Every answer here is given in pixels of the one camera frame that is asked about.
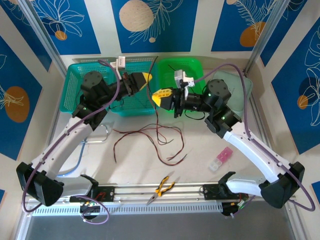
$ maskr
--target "orange-handled pliers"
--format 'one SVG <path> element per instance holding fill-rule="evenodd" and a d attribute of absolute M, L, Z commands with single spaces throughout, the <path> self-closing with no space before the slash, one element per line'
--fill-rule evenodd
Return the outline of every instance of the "orange-handled pliers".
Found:
<path fill-rule="evenodd" d="M 165 192 L 169 191 L 170 189 L 172 189 L 175 185 L 175 182 L 171 183 L 171 185 L 169 187 L 167 187 L 164 190 L 161 190 L 162 186 L 165 184 L 165 182 L 169 179 L 169 176 L 166 176 L 164 179 L 162 179 L 160 185 L 158 186 L 158 188 L 155 190 L 155 194 L 152 195 L 152 197 L 149 199 L 149 201 L 146 203 L 147 205 L 149 205 L 150 203 L 152 203 L 157 197 L 161 197 L 162 194 L 164 194 Z"/>

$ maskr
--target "blue cable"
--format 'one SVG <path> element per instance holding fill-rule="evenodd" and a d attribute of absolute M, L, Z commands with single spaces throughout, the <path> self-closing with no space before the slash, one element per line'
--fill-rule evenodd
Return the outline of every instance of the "blue cable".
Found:
<path fill-rule="evenodd" d="M 64 174 L 57 175 L 57 177 L 59 177 L 59 178 L 66 177 L 66 176 L 72 174 L 79 167 L 81 159 L 82 159 L 82 155 L 84 154 L 84 149 L 85 149 L 85 146 L 86 146 L 86 142 L 87 142 L 87 139 L 85 138 L 83 143 L 82 143 L 82 147 L 81 147 L 81 151 L 80 151 L 78 162 L 76 163 L 75 167 L 73 169 L 71 169 L 70 171 L 64 173 Z"/>

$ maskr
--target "beige circle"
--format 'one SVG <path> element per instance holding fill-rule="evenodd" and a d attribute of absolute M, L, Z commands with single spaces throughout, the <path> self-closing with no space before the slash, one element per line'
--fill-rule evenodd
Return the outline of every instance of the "beige circle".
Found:
<path fill-rule="evenodd" d="M 131 32 L 146 30 L 154 22 L 150 7 L 141 0 L 130 0 L 120 9 L 120 22 Z"/>
<path fill-rule="evenodd" d="M 18 5 L 18 0 L 8 0 L 10 3 Z"/>
<path fill-rule="evenodd" d="M 227 4 L 232 5 L 235 4 L 238 0 L 225 0 Z"/>

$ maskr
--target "white table surface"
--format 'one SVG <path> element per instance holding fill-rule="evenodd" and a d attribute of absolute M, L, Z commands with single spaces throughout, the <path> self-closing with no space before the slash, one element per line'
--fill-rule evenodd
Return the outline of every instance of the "white table surface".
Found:
<path fill-rule="evenodd" d="M 251 109 L 248 111 L 249 128 L 258 136 L 257 126 Z M 190 113 L 200 116 L 201 113 Z M 57 136 L 66 126 L 68 113 L 60 113 L 55 130 Z M 245 171 L 247 174 L 260 174 L 259 170 L 235 147 L 212 133 L 204 120 L 192 120 L 185 116 L 173 118 L 173 113 L 163 109 L 159 110 L 159 123 L 167 126 L 181 128 L 185 147 L 179 154 L 179 158 L 170 162 L 177 162 L 185 154 L 187 157 L 176 166 L 166 166 L 161 163 L 156 155 L 154 146 L 148 138 L 142 134 L 126 136 L 116 146 L 117 163 L 113 157 L 113 146 L 122 136 L 112 129 L 120 131 L 138 130 L 141 127 L 156 122 L 156 115 L 121 117 L 111 111 L 108 112 L 102 124 L 109 128 L 109 136 L 104 143 L 88 143 L 85 146 L 82 161 L 78 169 L 68 177 L 77 177 L 86 174 L 95 178 L 100 184 L 157 184 L 168 173 L 174 171 L 172 179 L 179 177 L 180 183 L 197 183 L 218 181 L 229 171 Z M 148 130 L 148 133 L 156 141 L 156 131 Z M 173 142 L 165 146 L 157 146 L 163 159 L 174 155 L 181 148 L 180 135 L 172 129 L 161 130 L 168 140 Z M 104 128 L 97 128 L 93 133 L 95 139 L 103 139 Z M 225 148 L 233 150 L 231 158 L 216 172 L 209 169 L 209 164 Z M 71 154 L 61 171 L 72 169 L 79 157 L 81 145 Z"/>

